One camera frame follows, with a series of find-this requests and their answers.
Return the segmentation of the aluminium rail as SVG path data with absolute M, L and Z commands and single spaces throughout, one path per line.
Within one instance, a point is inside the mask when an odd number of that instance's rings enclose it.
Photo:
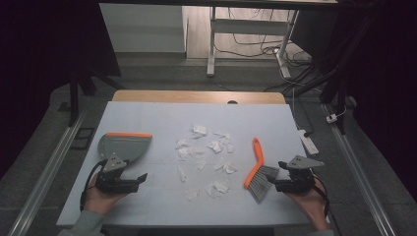
M 359 161 L 358 152 L 354 149 L 349 137 L 347 135 L 343 135 L 335 123 L 326 122 L 326 124 L 331 129 L 332 135 L 334 136 L 351 175 L 355 180 L 357 188 L 361 193 L 367 211 L 372 216 L 380 235 L 398 236 L 391 220 L 387 215 L 387 211 L 372 187 L 371 182 Z
M 7 236 L 26 236 L 86 114 L 83 110 L 73 125 L 66 128 Z

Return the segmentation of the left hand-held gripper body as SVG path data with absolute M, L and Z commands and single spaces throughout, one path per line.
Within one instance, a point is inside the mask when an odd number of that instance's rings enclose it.
M 98 172 L 96 188 L 105 194 L 130 194 L 137 180 L 122 180 L 121 175 L 127 163 L 118 156 L 109 157 Z

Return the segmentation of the white desk frame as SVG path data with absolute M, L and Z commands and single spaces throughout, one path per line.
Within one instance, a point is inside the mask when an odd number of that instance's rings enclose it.
M 288 11 L 288 19 L 285 22 L 262 21 L 262 20 L 232 20 L 218 19 L 216 17 L 216 8 L 210 8 L 210 35 L 208 49 L 208 66 L 207 75 L 214 76 L 214 41 L 217 33 L 238 33 L 238 34 L 255 34 L 255 35 L 277 35 L 282 37 L 282 43 L 278 49 L 273 51 L 276 61 L 284 79 L 290 78 L 290 72 L 284 61 L 284 53 L 290 39 L 295 20 L 298 12 L 296 10 Z

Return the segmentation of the orange brush with grey bristles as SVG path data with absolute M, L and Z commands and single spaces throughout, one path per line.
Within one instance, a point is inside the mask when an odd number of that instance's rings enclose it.
M 257 162 L 247 175 L 243 186 L 259 204 L 265 198 L 271 187 L 271 182 L 268 180 L 268 177 L 275 179 L 279 173 L 279 169 L 265 165 L 261 142 L 258 138 L 253 138 L 253 150 Z

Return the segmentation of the wooden table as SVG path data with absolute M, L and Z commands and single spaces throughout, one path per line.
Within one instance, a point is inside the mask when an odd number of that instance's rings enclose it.
M 231 101 L 237 104 L 285 104 L 280 92 L 252 91 L 193 91 L 193 90 L 117 90 L 113 101 L 174 102 L 174 103 L 219 103 Z

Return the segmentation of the pale blue table mat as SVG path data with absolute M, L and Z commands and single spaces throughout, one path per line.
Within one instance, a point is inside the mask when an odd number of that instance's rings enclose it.
M 191 139 L 193 125 L 229 133 L 234 145 L 226 158 L 237 172 L 229 176 L 230 190 L 221 198 L 204 191 L 184 198 L 189 184 L 181 183 L 175 144 Z M 265 163 L 276 166 L 304 154 L 287 105 L 110 102 L 95 135 L 108 132 L 150 133 L 148 150 L 125 170 L 126 179 L 147 173 L 138 193 L 118 202 L 106 216 L 108 225 L 132 227 L 231 227 L 304 224 L 307 219 L 284 194 L 269 190 L 258 204 L 243 183 L 256 164 L 253 138 L 261 142 Z

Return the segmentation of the grey dustpan with orange edge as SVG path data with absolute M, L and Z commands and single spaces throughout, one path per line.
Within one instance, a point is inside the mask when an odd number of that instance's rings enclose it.
M 98 142 L 98 154 L 102 158 L 116 155 L 124 161 L 139 159 L 149 148 L 152 134 L 108 132 Z

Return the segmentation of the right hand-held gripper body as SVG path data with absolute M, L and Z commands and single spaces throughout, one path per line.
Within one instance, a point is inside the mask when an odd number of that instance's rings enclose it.
M 289 180 L 277 180 L 275 188 L 282 193 L 306 193 L 315 186 L 312 168 L 325 164 L 308 157 L 296 155 L 288 163 Z

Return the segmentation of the person's right hand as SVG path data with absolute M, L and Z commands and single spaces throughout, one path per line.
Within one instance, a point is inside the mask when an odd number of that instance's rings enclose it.
M 300 208 L 311 222 L 326 220 L 325 202 L 315 190 L 304 194 L 286 193 L 286 196 Z

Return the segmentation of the black metal stand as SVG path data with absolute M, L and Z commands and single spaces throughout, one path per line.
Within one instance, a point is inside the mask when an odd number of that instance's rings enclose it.
M 344 135 L 344 114 L 346 112 L 345 101 L 347 95 L 347 78 L 349 72 L 349 63 L 358 48 L 362 38 L 366 34 L 372 20 L 369 17 L 363 17 L 355 26 L 352 36 L 347 40 L 347 45 L 343 49 L 340 59 L 334 68 L 325 74 L 327 85 L 320 95 L 322 103 L 330 103 L 336 97 L 336 120 L 333 125 Z
M 93 67 L 77 66 L 70 76 L 70 122 L 69 127 L 75 125 L 79 117 L 79 93 L 78 88 L 82 89 L 84 95 L 95 95 L 97 88 L 92 78 L 98 78 L 105 84 L 114 89 L 124 89 L 122 85 L 112 80 Z

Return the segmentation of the small white adapter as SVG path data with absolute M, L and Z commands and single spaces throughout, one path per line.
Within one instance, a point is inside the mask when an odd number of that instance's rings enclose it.
M 327 118 L 326 118 L 326 120 L 327 120 L 327 122 L 329 123 L 329 124 L 331 124 L 331 123 L 334 123 L 334 122 L 336 122 L 336 121 L 338 121 L 344 114 L 345 114 L 345 112 L 346 112 L 346 110 L 343 110 L 341 113 L 339 113 L 339 114 L 335 114 L 335 113 L 333 113 L 333 114 L 330 114 Z

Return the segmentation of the heap of white paper scraps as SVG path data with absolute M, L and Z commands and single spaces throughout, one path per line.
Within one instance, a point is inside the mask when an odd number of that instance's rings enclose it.
M 193 125 L 191 139 L 178 139 L 175 144 L 181 183 L 189 184 L 184 198 L 191 201 L 204 191 L 210 198 L 221 198 L 230 190 L 229 176 L 237 172 L 227 158 L 234 145 L 229 133 L 210 131 L 206 126 Z

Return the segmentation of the white power strip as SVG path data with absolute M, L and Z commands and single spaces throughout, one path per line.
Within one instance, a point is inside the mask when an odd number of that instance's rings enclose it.
M 313 143 L 312 139 L 306 136 L 307 132 L 305 130 L 299 130 L 298 134 L 308 154 L 314 155 L 314 154 L 319 153 L 319 150 L 317 149 L 316 145 Z

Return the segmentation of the dark curtain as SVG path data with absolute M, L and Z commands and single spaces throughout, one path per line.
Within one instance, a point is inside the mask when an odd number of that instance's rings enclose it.
M 0 0 L 0 178 L 74 77 L 118 76 L 100 0 Z
M 343 9 L 337 42 L 366 29 L 334 86 L 356 99 L 354 118 L 417 201 L 417 0 L 358 0 Z

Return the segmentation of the person's left hand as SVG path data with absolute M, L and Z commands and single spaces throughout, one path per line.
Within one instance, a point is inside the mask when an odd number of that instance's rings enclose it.
M 84 210 L 107 215 L 118 201 L 126 197 L 126 194 L 102 193 L 95 187 L 95 182 L 96 175 L 93 175 L 88 185 Z

